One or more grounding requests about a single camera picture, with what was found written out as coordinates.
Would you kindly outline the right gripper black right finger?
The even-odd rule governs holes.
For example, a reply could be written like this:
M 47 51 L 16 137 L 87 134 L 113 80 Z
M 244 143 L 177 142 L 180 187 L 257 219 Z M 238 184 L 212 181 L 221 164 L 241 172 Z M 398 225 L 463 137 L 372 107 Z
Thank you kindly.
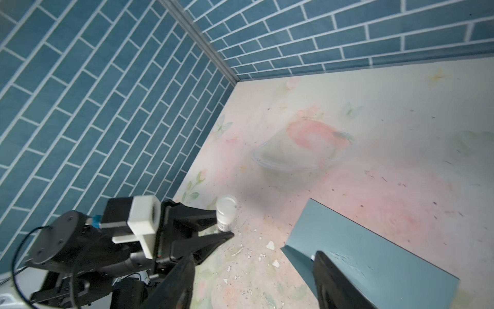
M 376 309 L 322 251 L 315 254 L 313 275 L 319 308 Z

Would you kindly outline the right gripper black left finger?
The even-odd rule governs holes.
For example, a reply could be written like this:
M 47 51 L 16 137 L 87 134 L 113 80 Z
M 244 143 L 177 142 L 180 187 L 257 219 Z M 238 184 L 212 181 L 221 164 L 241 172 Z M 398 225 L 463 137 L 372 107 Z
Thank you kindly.
M 140 305 L 144 309 L 190 308 L 195 277 L 193 255 L 183 257 L 165 280 Z

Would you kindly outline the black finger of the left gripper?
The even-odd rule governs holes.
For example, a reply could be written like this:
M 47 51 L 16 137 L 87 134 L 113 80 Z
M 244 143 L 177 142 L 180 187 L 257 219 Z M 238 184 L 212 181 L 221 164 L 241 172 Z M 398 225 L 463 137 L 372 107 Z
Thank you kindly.
M 170 214 L 172 221 L 185 225 L 196 232 L 217 224 L 216 211 L 187 207 L 181 203 L 172 207 Z
M 233 232 L 209 234 L 172 242 L 170 260 L 179 262 L 191 257 L 194 265 L 202 264 L 217 248 L 235 236 Z

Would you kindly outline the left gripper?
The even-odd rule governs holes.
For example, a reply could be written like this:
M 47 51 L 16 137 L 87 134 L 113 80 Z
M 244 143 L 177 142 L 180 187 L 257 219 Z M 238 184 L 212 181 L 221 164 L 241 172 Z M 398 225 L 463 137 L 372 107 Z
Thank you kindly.
M 147 271 L 159 283 L 175 266 L 158 256 L 148 260 L 139 242 L 115 244 L 90 224 L 93 216 L 68 211 L 41 229 L 28 254 L 27 266 L 47 272 L 32 305 L 91 305 L 113 292 L 115 279 Z

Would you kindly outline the white glue stick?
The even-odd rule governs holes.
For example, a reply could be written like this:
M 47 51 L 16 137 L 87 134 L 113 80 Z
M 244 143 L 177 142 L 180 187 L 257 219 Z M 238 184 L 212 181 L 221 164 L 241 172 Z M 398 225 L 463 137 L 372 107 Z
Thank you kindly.
M 225 195 L 216 201 L 217 228 L 221 232 L 229 232 L 234 228 L 237 219 L 237 200 L 232 195 Z

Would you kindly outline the teal envelope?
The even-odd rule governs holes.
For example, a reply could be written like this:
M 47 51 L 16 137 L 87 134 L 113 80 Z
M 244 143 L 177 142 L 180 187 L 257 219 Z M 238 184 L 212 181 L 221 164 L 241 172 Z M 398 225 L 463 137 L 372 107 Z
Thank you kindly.
M 459 278 L 310 199 L 283 253 L 317 295 L 316 253 L 374 308 L 449 308 Z

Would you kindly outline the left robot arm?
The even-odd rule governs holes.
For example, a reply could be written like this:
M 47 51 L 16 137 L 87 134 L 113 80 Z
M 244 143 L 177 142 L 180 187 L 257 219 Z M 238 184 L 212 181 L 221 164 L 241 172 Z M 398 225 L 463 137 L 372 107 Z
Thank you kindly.
M 234 237 L 204 234 L 214 211 L 153 195 L 111 198 L 100 216 L 69 211 L 37 227 L 24 267 L 10 264 L 3 308 L 189 308 L 195 268 Z

